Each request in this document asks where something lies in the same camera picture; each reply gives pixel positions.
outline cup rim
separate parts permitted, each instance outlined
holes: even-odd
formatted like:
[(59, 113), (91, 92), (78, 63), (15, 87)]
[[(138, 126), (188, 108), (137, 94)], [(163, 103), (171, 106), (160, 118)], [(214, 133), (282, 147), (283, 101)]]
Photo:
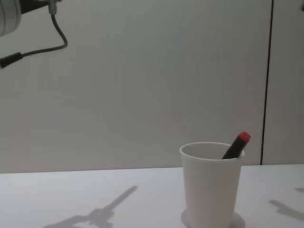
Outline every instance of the cup rim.
[(189, 158), (193, 158), (193, 159), (197, 159), (197, 160), (202, 160), (202, 161), (209, 161), (209, 162), (233, 162), (239, 159), (242, 159), (245, 155), (245, 152), (242, 151), (241, 155), (238, 158), (230, 158), (230, 159), (207, 159), (207, 158), (199, 158), (199, 157), (195, 157), (195, 156), (191, 156), (186, 154), (185, 152), (183, 152), (182, 150), (187, 147), (187, 146), (192, 146), (192, 145), (198, 145), (198, 144), (217, 144), (217, 145), (224, 145), (224, 146), (231, 146), (230, 144), (227, 143), (222, 143), (222, 142), (192, 142), (192, 143), (188, 143), (185, 144), (183, 146), (180, 147), (180, 154)]

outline paper cup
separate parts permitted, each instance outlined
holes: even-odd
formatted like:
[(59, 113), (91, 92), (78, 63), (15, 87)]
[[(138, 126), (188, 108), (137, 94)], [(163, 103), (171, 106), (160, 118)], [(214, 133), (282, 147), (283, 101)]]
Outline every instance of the paper cup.
[(245, 153), (222, 160), (229, 146), (196, 142), (180, 148), (191, 228), (230, 228)]

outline marker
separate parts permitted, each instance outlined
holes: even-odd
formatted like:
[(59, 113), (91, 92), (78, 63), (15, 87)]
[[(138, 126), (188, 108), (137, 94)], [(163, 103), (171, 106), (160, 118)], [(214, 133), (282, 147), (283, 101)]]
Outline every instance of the marker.
[(222, 159), (238, 158), (241, 155), (244, 147), (250, 141), (250, 137), (250, 134), (247, 132), (241, 132), (241, 134), (237, 136), (235, 141), (229, 147)]

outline white table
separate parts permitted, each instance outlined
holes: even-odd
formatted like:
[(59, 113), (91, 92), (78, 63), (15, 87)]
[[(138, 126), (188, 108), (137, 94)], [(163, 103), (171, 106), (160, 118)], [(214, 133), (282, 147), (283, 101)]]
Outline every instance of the white table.
[[(185, 228), (181, 168), (1, 174), (0, 193), (2, 228)], [(235, 227), (303, 228), (304, 165), (244, 166), (236, 212)]]

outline red marker cap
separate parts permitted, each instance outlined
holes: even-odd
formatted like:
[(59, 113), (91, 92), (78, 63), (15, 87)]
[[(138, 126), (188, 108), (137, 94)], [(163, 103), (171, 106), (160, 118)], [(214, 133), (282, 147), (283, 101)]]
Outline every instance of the red marker cap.
[(249, 142), (251, 138), (250, 134), (247, 132), (241, 132), (238, 136), (245, 142)]

